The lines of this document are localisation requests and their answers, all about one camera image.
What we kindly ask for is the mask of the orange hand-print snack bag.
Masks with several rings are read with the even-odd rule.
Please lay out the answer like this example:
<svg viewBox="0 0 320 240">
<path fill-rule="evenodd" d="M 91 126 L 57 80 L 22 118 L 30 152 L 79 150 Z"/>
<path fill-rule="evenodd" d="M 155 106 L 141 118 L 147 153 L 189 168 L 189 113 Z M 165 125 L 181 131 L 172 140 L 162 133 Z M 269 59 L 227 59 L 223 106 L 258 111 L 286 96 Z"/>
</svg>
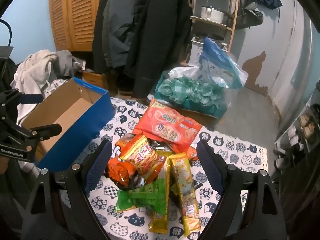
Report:
<svg viewBox="0 0 320 240">
<path fill-rule="evenodd" d="M 136 168 L 131 163 L 120 159 L 122 150 L 133 137 L 133 134 L 126 134 L 116 142 L 105 170 L 107 176 L 121 189 L 133 187 L 138 175 Z"/>
</svg>

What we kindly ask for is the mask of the long yellow cracker pack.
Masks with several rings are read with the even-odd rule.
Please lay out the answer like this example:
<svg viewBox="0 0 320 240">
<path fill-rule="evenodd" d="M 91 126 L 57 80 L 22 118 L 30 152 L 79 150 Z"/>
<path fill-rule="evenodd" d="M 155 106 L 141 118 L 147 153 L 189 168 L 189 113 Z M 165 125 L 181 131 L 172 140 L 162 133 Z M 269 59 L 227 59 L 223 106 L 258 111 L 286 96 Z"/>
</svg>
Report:
<svg viewBox="0 0 320 240">
<path fill-rule="evenodd" d="M 169 158 L 180 200 L 184 235 L 187 237 L 201 229 L 191 167 L 185 153 L 173 154 Z"/>
<path fill-rule="evenodd" d="M 165 162 L 158 174 L 156 185 L 158 197 L 156 199 L 155 211 L 152 215 L 152 221 L 149 230 L 156 233 L 168 233 L 168 205 L 170 193 L 171 176 L 170 158 L 166 157 Z"/>
</svg>

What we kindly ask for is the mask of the orange striped fries snack bag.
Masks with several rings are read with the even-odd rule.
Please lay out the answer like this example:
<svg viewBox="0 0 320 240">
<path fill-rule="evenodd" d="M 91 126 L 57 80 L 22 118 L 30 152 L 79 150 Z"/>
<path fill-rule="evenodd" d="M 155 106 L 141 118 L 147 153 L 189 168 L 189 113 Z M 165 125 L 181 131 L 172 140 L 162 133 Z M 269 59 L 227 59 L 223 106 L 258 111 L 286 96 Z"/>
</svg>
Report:
<svg viewBox="0 0 320 240">
<path fill-rule="evenodd" d="M 157 178 L 165 160 L 173 154 L 172 148 L 162 141 L 135 135 L 121 151 L 120 159 L 131 163 L 146 184 Z"/>
</svg>

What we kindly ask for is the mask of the blue cardboard box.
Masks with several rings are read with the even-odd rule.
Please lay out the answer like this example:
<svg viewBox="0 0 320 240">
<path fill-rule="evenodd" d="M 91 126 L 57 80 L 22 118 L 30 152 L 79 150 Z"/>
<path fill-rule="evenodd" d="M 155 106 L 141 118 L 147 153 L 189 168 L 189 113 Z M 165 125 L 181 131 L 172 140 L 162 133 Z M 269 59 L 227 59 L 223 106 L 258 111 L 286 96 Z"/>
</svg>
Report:
<svg viewBox="0 0 320 240">
<path fill-rule="evenodd" d="M 74 77 L 38 104 L 21 125 L 62 127 L 59 135 L 38 144 L 34 162 L 57 172 L 68 169 L 113 116 L 109 92 Z"/>
</svg>

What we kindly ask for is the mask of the green snack bag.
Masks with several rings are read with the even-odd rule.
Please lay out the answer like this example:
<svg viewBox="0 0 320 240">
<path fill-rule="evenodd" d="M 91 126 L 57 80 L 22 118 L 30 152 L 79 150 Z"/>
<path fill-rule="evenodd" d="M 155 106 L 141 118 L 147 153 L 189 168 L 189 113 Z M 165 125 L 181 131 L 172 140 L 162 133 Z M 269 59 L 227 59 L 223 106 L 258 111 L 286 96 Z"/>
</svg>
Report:
<svg viewBox="0 0 320 240">
<path fill-rule="evenodd" d="M 155 211 L 158 190 L 156 182 L 139 187 L 133 190 L 117 192 L 116 210 L 125 211 L 131 208 L 146 207 Z"/>
</svg>

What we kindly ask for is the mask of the large red chip bag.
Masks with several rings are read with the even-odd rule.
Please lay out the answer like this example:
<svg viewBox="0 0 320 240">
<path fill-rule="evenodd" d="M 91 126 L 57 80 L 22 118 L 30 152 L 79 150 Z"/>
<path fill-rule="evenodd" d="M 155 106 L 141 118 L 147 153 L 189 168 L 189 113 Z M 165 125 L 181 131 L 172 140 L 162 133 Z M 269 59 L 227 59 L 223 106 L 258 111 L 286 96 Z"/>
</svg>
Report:
<svg viewBox="0 0 320 240">
<path fill-rule="evenodd" d="M 175 152 L 182 153 L 187 152 L 201 127 L 195 120 L 152 99 L 133 133 L 143 133 L 149 139 L 168 142 Z"/>
</svg>

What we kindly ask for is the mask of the white towel pile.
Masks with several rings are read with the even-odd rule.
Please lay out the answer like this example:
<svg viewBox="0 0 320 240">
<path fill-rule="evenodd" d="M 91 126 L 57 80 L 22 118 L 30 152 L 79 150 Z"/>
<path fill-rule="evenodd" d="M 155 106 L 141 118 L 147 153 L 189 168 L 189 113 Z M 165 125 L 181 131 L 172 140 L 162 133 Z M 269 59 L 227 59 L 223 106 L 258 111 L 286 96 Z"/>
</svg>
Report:
<svg viewBox="0 0 320 240">
<path fill-rule="evenodd" d="M 39 94 L 57 79 L 54 63 L 57 53 L 47 49 L 29 55 L 17 67 L 11 87 L 24 94 Z"/>
</svg>

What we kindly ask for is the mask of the grey garment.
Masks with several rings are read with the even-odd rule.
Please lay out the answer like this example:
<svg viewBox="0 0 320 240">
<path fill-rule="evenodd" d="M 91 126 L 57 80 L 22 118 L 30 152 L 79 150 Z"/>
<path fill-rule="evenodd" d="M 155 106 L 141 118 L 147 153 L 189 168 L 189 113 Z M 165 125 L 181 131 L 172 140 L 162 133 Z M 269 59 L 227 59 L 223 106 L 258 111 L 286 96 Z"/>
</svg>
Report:
<svg viewBox="0 0 320 240">
<path fill-rule="evenodd" d="M 53 70 L 58 79 L 73 77 L 86 68 L 86 61 L 74 57 L 68 50 L 60 50 L 55 53 L 57 58 L 53 63 Z"/>
</svg>

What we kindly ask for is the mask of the shoe rack with shoes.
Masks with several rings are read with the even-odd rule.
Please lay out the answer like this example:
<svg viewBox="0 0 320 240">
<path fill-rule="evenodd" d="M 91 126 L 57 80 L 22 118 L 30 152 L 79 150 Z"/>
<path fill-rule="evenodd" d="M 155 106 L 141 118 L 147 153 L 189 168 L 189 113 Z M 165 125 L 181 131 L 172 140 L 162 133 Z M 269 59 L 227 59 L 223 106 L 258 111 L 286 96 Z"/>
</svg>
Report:
<svg viewBox="0 0 320 240">
<path fill-rule="evenodd" d="M 276 174 L 296 166 L 319 144 L 319 83 L 293 123 L 274 142 Z"/>
</svg>

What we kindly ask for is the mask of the teal crumpled plastic bags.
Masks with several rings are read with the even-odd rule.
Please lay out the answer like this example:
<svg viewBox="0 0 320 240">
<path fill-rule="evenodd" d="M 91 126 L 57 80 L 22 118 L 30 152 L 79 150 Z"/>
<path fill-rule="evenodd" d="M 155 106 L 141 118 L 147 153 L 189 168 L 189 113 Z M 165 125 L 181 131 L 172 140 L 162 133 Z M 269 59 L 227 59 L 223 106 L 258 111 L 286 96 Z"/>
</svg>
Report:
<svg viewBox="0 0 320 240">
<path fill-rule="evenodd" d="M 221 118 L 227 111 L 225 92 L 222 87 L 197 81 L 187 76 L 161 76 L 155 88 L 154 97 L 173 106 Z"/>
</svg>

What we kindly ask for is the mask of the blue white plastic bag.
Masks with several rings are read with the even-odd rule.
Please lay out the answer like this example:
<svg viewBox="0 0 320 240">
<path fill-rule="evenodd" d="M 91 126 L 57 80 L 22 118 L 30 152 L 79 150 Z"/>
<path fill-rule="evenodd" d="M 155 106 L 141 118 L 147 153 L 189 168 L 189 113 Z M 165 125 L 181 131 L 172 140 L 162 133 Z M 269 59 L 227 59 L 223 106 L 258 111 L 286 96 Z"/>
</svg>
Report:
<svg viewBox="0 0 320 240">
<path fill-rule="evenodd" d="M 208 37 L 204 39 L 199 63 L 203 77 L 219 87 L 241 89 L 247 81 L 248 74 Z"/>
</svg>

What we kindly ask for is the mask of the hanging dark jackets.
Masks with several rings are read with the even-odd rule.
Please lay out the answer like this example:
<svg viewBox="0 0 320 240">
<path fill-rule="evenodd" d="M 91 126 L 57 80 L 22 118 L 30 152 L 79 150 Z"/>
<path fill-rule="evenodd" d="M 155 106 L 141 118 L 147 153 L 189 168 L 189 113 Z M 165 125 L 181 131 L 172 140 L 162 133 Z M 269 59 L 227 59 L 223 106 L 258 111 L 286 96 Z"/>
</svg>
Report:
<svg viewBox="0 0 320 240">
<path fill-rule="evenodd" d="M 145 99 L 165 70 L 181 62 L 191 32 L 188 0 L 100 0 L 93 69 L 114 73 L 117 88 Z"/>
</svg>

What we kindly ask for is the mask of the hanging dark bag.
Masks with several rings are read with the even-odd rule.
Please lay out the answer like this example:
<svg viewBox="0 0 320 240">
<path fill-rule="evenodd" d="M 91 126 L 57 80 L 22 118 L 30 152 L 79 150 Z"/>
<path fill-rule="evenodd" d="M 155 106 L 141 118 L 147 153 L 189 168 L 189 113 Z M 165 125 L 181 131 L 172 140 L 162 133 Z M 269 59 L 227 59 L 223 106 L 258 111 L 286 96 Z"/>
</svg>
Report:
<svg viewBox="0 0 320 240">
<path fill-rule="evenodd" d="M 246 29 L 261 25 L 264 16 L 257 11 L 257 0 L 240 0 L 236 17 L 236 30 Z"/>
</svg>

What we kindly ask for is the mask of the metal pot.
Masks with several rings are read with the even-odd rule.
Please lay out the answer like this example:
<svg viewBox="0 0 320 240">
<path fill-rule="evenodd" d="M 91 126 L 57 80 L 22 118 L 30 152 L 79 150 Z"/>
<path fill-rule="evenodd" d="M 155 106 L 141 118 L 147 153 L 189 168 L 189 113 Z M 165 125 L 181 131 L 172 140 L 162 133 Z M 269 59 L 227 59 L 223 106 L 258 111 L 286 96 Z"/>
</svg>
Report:
<svg viewBox="0 0 320 240">
<path fill-rule="evenodd" d="M 221 24 L 223 22 L 224 13 L 213 7 L 201 7 L 201 18 L 215 23 Z"/>
</svg>

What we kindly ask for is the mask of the wooden shelf rack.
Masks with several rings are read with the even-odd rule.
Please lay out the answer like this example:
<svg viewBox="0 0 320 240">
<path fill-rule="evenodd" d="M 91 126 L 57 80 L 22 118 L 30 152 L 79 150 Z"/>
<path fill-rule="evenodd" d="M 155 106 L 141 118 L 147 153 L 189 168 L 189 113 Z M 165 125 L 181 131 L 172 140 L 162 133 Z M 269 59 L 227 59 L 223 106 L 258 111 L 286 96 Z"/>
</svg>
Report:
<svg viewBox="0 0 320 240">
<path fill-rule="evenodd" d="M 230 53 L 240 0 L 191 0 L 190 5 L 192 22 L 212 25 L 217 35 L 223 37 L 222 49 Z"/>
</svg>

